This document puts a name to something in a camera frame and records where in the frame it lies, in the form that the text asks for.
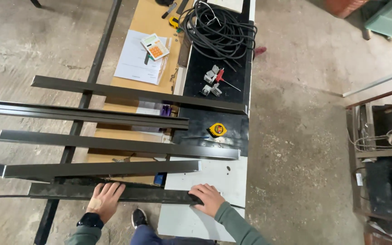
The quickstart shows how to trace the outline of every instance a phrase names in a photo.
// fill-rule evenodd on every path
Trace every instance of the left hand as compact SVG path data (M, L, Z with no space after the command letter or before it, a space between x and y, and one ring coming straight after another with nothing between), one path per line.
M102 222L107 223L116 213L117 202L124 190L125 185L119 182L106 183L105 185L103 183L98 184L93 191L86 213L99 214Z

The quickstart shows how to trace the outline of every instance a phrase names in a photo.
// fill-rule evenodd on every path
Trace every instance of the black watch strap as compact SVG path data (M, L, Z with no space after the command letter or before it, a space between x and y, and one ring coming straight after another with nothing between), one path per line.
M87 227L98 227L99 229L102 229L102 227L104 227L104 222L102 222L99 214L85 213L80 221L78 221L77 226L79 225L84 225Z

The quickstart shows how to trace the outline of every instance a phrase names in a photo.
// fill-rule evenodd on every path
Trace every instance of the stained concrete floor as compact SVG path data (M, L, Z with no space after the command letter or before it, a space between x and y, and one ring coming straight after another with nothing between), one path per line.
M111 0L0 1L0 100L78 106L78 94L30 87L34 75L85 81ZM136 0L123 0L98 83L109 84ZM359 16L336 19L320 1L257 1L246 219L273 244L363 244L352 213L343 93L392 73L392 43L362 39ZM389 90L385 85L361 96ZM101 108L95 97L91 108ZM0 116L0 130L68 133L71 123ZM95 125L84 126L91 136ZM81 162L86 151L77 150ZM0 142L0 163L57 163L62 149ZM0 194L26 193L28 181L0 179ZM0 199L0 244L32 244L44 200ZM61 201L48 244L62 244L87 202ZM154 227L160 206L121 203L98 244L128 244L140 206Z

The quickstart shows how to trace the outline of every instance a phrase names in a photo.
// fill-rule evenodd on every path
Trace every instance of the sneaker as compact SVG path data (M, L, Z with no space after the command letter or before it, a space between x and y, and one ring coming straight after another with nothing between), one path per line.
M146 213L141 209L136 209L131 215L131 222L134 229L137 228L139 225L147 225L148 224L148 217Z

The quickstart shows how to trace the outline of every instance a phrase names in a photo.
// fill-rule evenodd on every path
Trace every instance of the green sleeve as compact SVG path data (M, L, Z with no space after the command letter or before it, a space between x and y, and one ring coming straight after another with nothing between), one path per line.
M70 236L66 245L95 245L101 238L101 229L97 227L77 226L77 231Z
M223 225L237 245L267 245L263 236L249 225L228 202L222 203L214 219Z

